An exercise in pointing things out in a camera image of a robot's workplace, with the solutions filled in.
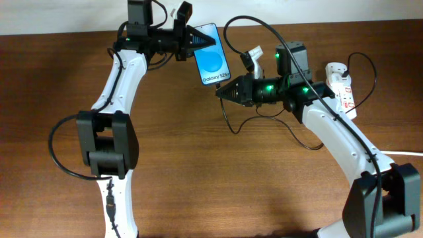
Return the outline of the blue Samsung Galaxy smartphone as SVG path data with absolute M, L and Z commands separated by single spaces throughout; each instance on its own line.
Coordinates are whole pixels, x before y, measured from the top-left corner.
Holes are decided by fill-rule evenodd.
M 213 85 L 229 80 L 231 73 L 216 25 L 214 23 L 204 24 L 197 26 L 196 30 L 215 40 L 214 45 L 194 52 L 202 84 Z

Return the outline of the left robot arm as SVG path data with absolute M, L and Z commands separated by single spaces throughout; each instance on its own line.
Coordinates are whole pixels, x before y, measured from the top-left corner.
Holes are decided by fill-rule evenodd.
M 84 164 L 98 184 L 106 237 L 138 237 L 132 206 L 132 175 L 139 143 L 130 114 L 139 83 L 155 54 L 178 61 L 215 40 L 188 25 L 192 5 L 182 2 L 171 29 L 153 23 L 151 1 L 128 1 L 128 20 L 118 29 L 109 49 L 113 65 L 106 85 L 89 111 L 77 114 L 76 124 Z

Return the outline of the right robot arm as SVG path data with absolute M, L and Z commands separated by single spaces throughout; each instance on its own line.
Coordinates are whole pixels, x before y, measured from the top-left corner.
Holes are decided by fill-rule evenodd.
M 241 58 L 249 72 L 218 88 L 217 97 L 243 106 L 282 101 L 284 109 L 322 141 L 350 183 L 341 219 L 306 237 L 397 237 L 420 227 L 419 172 L 378 150 L 349 119 L 330 87 L 312 82 L 303 43 L 276 46 L 275 78 L 258 73 L 253 51 Z

